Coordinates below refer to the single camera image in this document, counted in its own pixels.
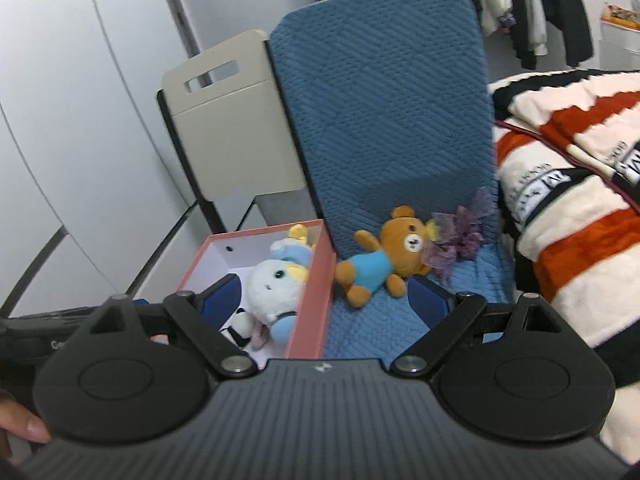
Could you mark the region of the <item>person's left hand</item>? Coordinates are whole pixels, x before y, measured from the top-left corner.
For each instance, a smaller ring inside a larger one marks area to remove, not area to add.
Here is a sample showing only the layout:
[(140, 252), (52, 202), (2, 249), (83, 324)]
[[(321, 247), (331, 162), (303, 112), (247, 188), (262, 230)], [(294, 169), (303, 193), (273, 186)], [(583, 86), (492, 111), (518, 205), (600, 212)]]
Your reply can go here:
[(6, 391), (1, 391), (1, 455), (15, 463), (17, 455), (12, 450), (11, 439), (29, 443), (46, 444), (51, 435), (42, 419), (19, 404)]

